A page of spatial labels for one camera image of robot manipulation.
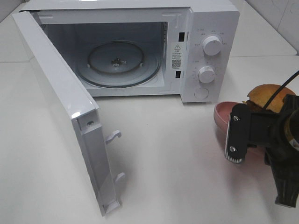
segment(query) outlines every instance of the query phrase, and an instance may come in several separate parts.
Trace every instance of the screw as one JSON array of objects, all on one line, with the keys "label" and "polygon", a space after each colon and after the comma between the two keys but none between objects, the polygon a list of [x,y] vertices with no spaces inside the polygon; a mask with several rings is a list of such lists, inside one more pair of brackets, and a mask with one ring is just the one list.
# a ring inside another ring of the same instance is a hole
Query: screw
[{"label": "screw", "polygon": [[234,120],[234,121],[239,121],[240,118],[239,118],[238,116],[234,116],[234,117],[233,117],[233,120]]},{"label": "screw", "polygon": [[237,149],[236,149],[235,147],[233,147],[233,146],[229,147],[229,150],[230,150],[231,152],[235,152],[235,151],[237,151]]}]

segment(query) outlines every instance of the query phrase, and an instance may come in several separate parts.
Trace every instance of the warning label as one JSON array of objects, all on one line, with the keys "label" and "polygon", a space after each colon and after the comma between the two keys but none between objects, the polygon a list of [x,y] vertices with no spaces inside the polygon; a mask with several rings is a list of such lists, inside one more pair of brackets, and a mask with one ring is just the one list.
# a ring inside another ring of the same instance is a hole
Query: warning label
[{"label": "warning label", "polygon": [[179,70],[183,65],[185,43],[176,42],[171,45],[171,68]]}]

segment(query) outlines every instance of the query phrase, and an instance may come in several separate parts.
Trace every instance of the tile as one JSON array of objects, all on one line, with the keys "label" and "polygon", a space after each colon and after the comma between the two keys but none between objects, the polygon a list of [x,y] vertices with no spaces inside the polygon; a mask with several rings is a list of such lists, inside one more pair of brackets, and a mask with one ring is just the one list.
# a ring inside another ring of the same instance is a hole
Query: tile
[{"label": "tile", "polygon": [[247,0],[276,30],[284,14],[288,0]]},{"label": "tile", "polygon": [[283,56],[296,54],[297,51],[245,2],[230,56]]},{"label": "tile", "polygon": [[289,1],[278,31],[299,51],[299,0]]}]

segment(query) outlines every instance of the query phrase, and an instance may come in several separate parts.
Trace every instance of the qr code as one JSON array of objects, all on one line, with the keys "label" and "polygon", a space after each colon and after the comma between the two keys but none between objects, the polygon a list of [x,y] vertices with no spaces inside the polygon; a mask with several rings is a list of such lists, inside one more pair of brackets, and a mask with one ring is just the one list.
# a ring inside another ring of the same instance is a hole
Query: qr code
[{"label": "qr code", "polygon": [[172,60],[172,67],[173,68],[181,67],[181,60]]}]

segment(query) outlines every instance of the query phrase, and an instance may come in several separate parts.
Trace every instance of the control panel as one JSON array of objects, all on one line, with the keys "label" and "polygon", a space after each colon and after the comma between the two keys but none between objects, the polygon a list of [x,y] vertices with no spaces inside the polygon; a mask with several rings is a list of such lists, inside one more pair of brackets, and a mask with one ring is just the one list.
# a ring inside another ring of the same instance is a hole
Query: control panel
[{"label": "control panel", "polygon": [[239,12],[196,12],[181,86],[183,102],[216,101],[235,36]]}]

